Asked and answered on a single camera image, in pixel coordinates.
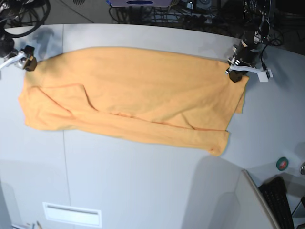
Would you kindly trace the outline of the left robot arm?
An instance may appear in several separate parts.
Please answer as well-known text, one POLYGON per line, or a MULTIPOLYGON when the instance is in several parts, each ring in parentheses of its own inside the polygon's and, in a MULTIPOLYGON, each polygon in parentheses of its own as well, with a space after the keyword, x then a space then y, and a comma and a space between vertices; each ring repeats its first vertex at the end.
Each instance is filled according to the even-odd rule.
POLYGON ((225 71, 232 82, 241 81, 247 72, 255 73, 259 82, 267 83, 273 77, 272 70, 263 60, 263 52, 272 44, 271 22, 275 15, 274 0, 244 0, 244 19, 249 19, 253 29, 245 30, 238 45, 233 46, 233 55, 228 58, 225 71))

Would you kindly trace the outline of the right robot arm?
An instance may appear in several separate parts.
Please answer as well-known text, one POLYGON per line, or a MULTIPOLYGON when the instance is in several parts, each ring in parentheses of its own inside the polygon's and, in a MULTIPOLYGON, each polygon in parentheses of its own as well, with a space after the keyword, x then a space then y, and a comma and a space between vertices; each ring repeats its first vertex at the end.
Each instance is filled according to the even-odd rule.
POLYGON ((2 0, 0 2, 0 57, 3 59, 1 69, 14 64, 28 72, 35 70, 37 66, 37 59, 34 56, 35 48, 27 45, 18 50, 15 48, 14 39, 28 36, 36 31, 45 23, 50 11, 51 4, 48 0, 2 0), (31 29, 19 34, 6 31, 5 27, 10 21, 26 25, 27 22, 22 21, 26 14, 35 17, 29 22, 34 25, 31 29))

